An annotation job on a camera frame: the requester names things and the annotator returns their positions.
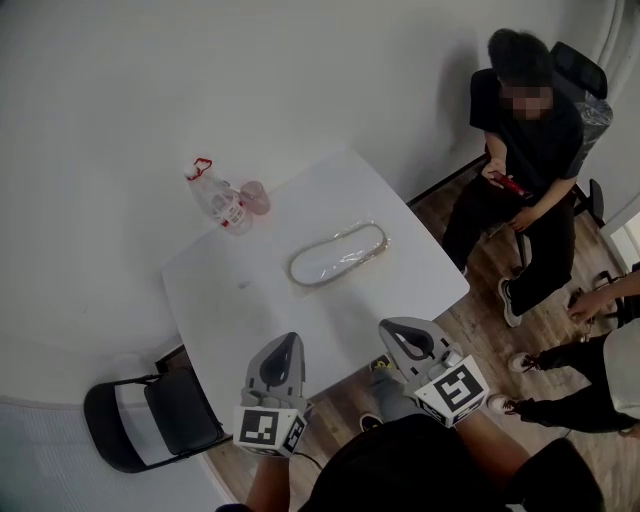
wooden floor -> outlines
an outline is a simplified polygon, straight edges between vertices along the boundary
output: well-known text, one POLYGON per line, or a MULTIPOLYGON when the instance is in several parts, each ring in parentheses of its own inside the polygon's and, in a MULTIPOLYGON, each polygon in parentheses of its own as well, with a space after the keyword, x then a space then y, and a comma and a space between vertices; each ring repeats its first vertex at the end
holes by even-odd
MULTIPOLYGON (((467 172, 440 188, 413 207, 413 211, 441 240, 453 203, 462 187, 473 177, 467 172)), ((570 293, 578 286, 593 287, 593 277, 602 270, 619 271, 605 249, 595 224, 587 214, 576 219, 576 257, 573 280, 543 304, 523 317, 522 325, 510 329, 502 318, 502 303, 496 292, 501 276, 509 276, 518 263, 513 232, 508 228, 484 237, 469 260, 467 279, 471 290, 460 302, 436 319, 467 354, 472 354, 493 391, 514 397, 561 398, 584 386, 587 381, 570 369, 516 375, 506 368, 509 357, 519 351, 539 352, 572 341, 580 335, 566 315, 570 293)), ((612 329, 607 320, 599 321, 592 334, 612 329)), ((313 398, 311 421, 298 447, 320 464, 359 433, 358 419, 363 412, 375 411, 368 391, 369 373, 363 369, 313 398)), ((640 512, 640 441, 616 434, 587 435, 566 429, 545 428, 521 422, 516 417, 495 417, 496 423, 531 453, 549 441, 568 435, 587 461, 606 497, 607 510, 640 512)), ((243 500, 256 469, 256 459, 227 443, 211 450, 210 462, 231 495, 243 500)), ((308 498, 318 470, 302 457, 291 463, 292 510, 308 498)))

person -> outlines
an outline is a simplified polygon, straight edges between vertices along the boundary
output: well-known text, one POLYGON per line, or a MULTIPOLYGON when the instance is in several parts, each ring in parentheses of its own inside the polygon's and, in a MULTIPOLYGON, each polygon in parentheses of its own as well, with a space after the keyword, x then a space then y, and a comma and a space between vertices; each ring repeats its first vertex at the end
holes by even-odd
MULTIPOLYGON (((382 418, 361 418, 363 433, 327 463, 301 511, 604 510, 569 441, 530 457, 480 411, 447 429, 403 395, 392 366, 387 356, 370 365, 382 418)), ((218 511, 284 512, 289 498, 289 459, 265 457, 246 504, 218 511)))
POLYGON ((442 246, 466 273, 482 231, 508 222, 531 241, 532 260, 498 293, 511 327, 571 279, 575 244, 573 199, 582 146, 580 114, 552 85, 552 58, 531 34, 498 30, 489 40, 491 69, 471 78, 470 124, 484 131, 490 158, 456 201, 442 246), (509 175, 531 195, 523 200, 498 183, 509 175))
MULTIPOLYGON (((614 299, 640 294, 640 272, 582 295, 569 309, 577 322, 593 317, 614 299)), ((515 372, 546 371, 570 366, 591 385, 561 400, 515 400, 506 395, 489 398, 489 408, 518 414, 523 421, 566 427, 581 432, 619 432, 640 439, 640 319, 588 342, 569 343, 538 355, 511 358, 515 372)))

smartphone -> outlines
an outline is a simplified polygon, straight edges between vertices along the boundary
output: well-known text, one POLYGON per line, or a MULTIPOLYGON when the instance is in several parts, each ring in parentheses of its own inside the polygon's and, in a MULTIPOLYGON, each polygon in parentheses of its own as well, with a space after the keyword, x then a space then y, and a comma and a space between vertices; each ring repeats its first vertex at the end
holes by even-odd
POLYGON ((531 192, 523 189, 515 181, 513 181, 511 178, 507 178, 501 172, 495 171, 491 176, 495 181, 500 183, 500 185, 502 185, 504 188, 506 188, 507 190, 510 190, 514 194, 519 195, 522 199, 531 199, 533 197, 533 194, 531 192))

